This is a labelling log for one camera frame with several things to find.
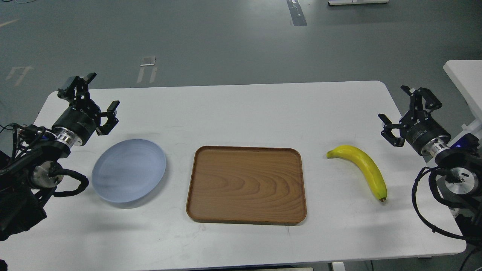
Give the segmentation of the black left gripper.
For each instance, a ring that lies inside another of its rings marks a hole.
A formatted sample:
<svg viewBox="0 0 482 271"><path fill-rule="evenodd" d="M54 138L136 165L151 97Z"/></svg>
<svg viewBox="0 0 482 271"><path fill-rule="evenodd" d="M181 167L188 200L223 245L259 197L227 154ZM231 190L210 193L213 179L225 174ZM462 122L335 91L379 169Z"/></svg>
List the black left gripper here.
<svg viewBox="0 0 482 271"><path fill-rule="evenodd" d="M100 107L93 106L90 98L89 84L97 76L97 73L89 73L83 78L73 76L67 79L66 83L57 90L57 97L66 100L69 108L53 124L52 130L69 130L78 137L76 146L84 146L91 138L94 131L99 136L109 134L119 123L116 117L116 109L120 105L119 100L114 100L101 113ZM107 121L102 125L101 119Z"/></svg>

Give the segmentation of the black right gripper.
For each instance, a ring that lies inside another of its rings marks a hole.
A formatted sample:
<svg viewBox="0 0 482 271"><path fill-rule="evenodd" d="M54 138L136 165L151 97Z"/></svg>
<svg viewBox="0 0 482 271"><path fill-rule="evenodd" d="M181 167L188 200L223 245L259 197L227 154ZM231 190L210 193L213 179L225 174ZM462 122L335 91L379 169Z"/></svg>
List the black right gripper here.
<svg viewBox="0 0 482 271"><path fill-rule="evenodd" d="M402 147L405 141L420 156L429 156L426 145L434 140L441 139L448 143L451 135L437 123L431 116L434 110L442 107L442 103L428 88L410 88L406 85L401 89L410 96L409 109L400 119L399 123L392 123L384 114L378 114L383 122L381 136L392 146ZM392 130L400 130L400 137L396 137Z"/></svg>

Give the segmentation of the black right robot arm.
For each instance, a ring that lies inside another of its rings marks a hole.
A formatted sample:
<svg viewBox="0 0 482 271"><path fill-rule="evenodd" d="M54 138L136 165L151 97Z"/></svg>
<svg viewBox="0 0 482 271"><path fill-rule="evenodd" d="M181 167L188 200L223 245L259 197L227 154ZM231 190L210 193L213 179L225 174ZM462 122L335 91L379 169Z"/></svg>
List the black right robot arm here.
<svg viewBox="0 0 482 271"><path fill-rule="evenodd" d="M418 218L434 233L460 239L481 246L481 156L477 152L479 139L469 133L461 144L449 146L451 135L432 117L432 112L441 108L442 103L428 88L401 86L410 98L408 111L398 122L392 122L386 115L379 114L383 122L381 136L392 146L402 147L408 143L422 156L431 156L434 167L424 167L414 180L411 201ZM431 223L421 214L416 193L418 184L427 176L433 198L443 206L453 209L467 209L473 213L466 218L468 233L451 233Z"/></svg>

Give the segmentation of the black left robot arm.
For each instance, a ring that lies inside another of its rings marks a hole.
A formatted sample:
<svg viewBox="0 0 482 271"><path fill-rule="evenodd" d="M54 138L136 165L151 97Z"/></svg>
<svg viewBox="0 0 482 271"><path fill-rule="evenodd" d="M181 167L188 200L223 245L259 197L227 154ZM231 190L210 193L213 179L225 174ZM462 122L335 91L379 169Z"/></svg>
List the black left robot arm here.
<svg viewBox="0 0 482 271"><path fill-rule="evenodd" d="M58 89L68 108L51 128L11 123L12 154L1 153L1 241L30 230L47 217L44 209L50 197L70 197L83 192L89 180L83 174L63 168L73 146L84 146L94 133L109 134L118 124L112 101L105 112L91 99L89 84L96 73L74 76Z"/></svg>

